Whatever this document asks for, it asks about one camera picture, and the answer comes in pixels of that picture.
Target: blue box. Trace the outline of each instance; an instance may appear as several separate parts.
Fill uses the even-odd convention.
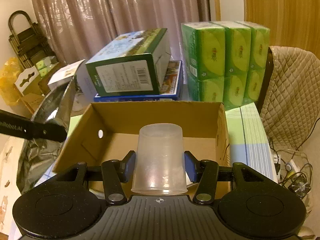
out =
[[[180,100],[183,84],[182,62],[170,61],[159,95],[94,97],[94,102]]]

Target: stack of tissue packs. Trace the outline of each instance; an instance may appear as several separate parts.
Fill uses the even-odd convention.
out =
[[[251,52],[243,104],[259,98],[269,47],[270,29],[252,22],[239,22],[251,28]]]
[[[229,110],[256,101],[266,65],[269,29],[250,22],[182,24],[192,100]]]
[[[222,102],[225,30],[210,22],[181,25],[188,90],[192,100]]]

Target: shiny curtain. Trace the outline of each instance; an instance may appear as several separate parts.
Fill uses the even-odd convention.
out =
[[[210,19],[209,0],[32,0],[60,61],[89,59],[122,33],[166,27],[172,58],[182,59],[180,24]]]

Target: open cardboard box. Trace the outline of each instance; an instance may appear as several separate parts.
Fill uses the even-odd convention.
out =
[[[83,161],[88,166],[122,160],[130,150],[137,150],[139,130],[148,124],[174,123],[182,127],[184,150],[198,160],[210,159],[229,166],[227,121],[222,103],[185,101],[145,101],[92,103],[66,141],[53,169],[61,172]],[[122,184],[127,197],[132,180]],[[90,188],[103,192],[102,182]],[[196,186],[188,188],[193,197]],[[218,182],[216,198],[228,192],[227,182]]]

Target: green tissue package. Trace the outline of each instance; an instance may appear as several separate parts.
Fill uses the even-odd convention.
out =
[[[101,97],[160,93],[171,58],[166,28],[121,34],[86,62]]]
[[[225,30],[211,22],[181,24],[189,95],[194,101],[222,102]]]
[[[252,22],[239,22],[251,28],[251,52],[243,104],[259,98],[269,47],[270,29]]]
[[[225,28],[226,63],[223,103],[229,110],[242,105],[250,60],[251,29],[236,22],[214,22]]]

